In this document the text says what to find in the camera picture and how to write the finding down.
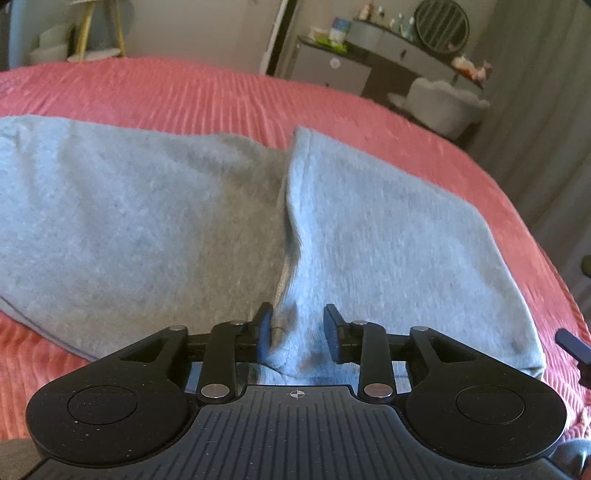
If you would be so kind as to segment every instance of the desk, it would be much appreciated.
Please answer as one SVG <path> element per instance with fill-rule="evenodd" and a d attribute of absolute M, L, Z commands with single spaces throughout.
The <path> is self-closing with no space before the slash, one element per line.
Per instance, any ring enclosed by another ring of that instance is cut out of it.
<path fill-rule="evenodd" d="M 286 77 L 330 86 L 384 106 L 389 106 L 388 93 L 406 96 L 418 77 L 445 80 L 482 95 L 482 87 L 455 71 L 451 59 L 437 57 L 387 27 L 354 20 L 346 46 L 347 53 L 341 54 L 299 37 Z"/>

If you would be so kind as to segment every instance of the stool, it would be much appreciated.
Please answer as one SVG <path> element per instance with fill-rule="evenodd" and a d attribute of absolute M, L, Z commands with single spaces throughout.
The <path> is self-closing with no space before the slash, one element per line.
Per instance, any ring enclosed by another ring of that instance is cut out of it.
<path fill-rule="evenodd" d="M 115 27 L 117 29 L 117 40 L 119 48 L 107 48 L 106 50 L 99 50 L 88 52 L 86 54 L 86 46 L 88 44 L 88 34 L 90 33 L 90 23 L 92 22 L 92 15 L 95 12 L 96 4 L 99 1 L 105 1 L 109 4 L 109 9 L 115 19 Z M 68 58 L 71 63 L 83 62 L 85 59 L 88 61 L 101 60 L 108 57 L 125 57 L 125 39 L 123 37 L 123 29 L 121 27 L 121 13 L 119 11 L 119 0 L 73 0 L 71 5 L 86 4 L 86 10 L 82 17 L 82 23 L 80 24 L 80 32 L 78 33 L 78 41 L 76 42 L 76 53 Z"/>

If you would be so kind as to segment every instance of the metal screw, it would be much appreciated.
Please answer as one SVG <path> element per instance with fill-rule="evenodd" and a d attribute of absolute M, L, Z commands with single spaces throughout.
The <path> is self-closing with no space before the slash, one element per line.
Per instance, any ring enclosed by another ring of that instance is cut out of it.
<path fill-rule="evenodd" d="M 390 385 L 386 385 L 385 383 L 370 383 L 369 385 L 365 386 L 363 391 L 368 397 L 372 398 L 386 398 L 394 393 L 392 387 L 390 387 Z"/>
<path fill-rule="evenodd" d="M 201 395 L 207 398 L 223 398 L 230 393 L 230 389 L 221 383 L 210 383 L 201 389 Z"/>

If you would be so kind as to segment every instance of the figurine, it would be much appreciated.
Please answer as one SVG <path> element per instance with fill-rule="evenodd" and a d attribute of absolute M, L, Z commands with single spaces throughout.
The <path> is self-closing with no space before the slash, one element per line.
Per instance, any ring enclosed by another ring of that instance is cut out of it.
<path fill-rule="evenodd" d="M 483 62 L 482 67 L 476 67 L 470 60 L 464 57 L 464 55 L 453 59 L 452 67 L 465 77 L 472 79 L 483 87 L 492 74 L 492 65 L 486 60 Z"/>
<path fill-rule="evenodd" d="M 374 13 L 374 2 L 371 1 L 368 4 L 365 4 L 363 6 L 363 8 L 361 9 L 361 12 L 359 12 L 359 16 L 358 18 L 360 20 L 365 20 L 370 22 L 371 21 L 371 16 Z"/>

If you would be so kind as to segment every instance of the shelf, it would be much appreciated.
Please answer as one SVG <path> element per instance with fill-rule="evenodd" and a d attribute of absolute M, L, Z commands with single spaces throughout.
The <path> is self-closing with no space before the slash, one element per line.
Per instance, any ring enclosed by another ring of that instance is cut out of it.
<path fill-rule="evenodd" d="M 88 50 L 84 55 L 84 61 L 98 61 L 109 59 L 111 57 L 118 57 L 121 55 L 121 50 L 118 48 L 106 48 L 104 50 Z M 79 56 L 77 53 L 68 57 L 70 63 L 78 63 Z"/>
<path fill-rule="evenodd" d="M 100 0 L 70 0 L 69 4 L 78 5 L 78 4 L 89 4 L 90 2 L 99 2 Z"/>

